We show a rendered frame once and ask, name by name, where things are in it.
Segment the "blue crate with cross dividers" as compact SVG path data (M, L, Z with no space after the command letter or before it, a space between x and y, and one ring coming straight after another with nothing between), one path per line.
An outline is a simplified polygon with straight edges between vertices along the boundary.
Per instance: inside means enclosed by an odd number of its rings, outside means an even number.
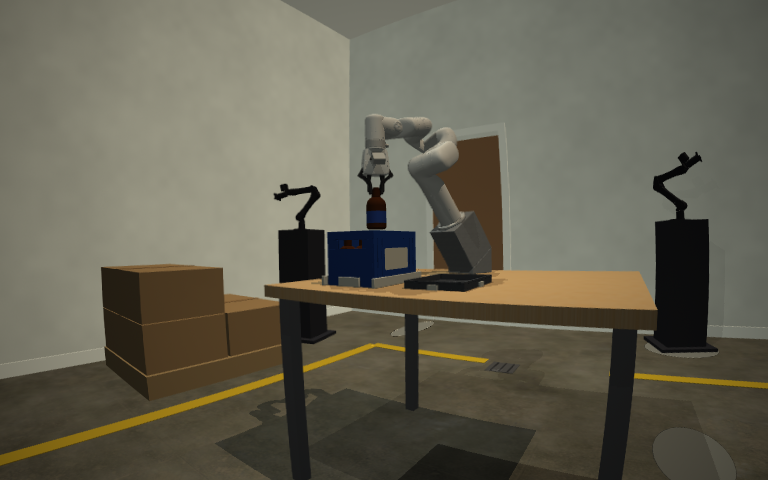
M338 277L358 277L360 287L372 288L372 279L416 272L415 232L341 231L327 232L328 285L338 286ZM362 249L340 249L344 240Z

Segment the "brown glass bottle with blue label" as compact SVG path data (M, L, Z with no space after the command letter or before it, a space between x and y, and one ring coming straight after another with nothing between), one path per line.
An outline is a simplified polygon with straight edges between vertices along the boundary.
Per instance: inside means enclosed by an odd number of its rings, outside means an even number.
M386 203L381 198L379 187L372 188L371 198L366 204L367 229L386 229Z

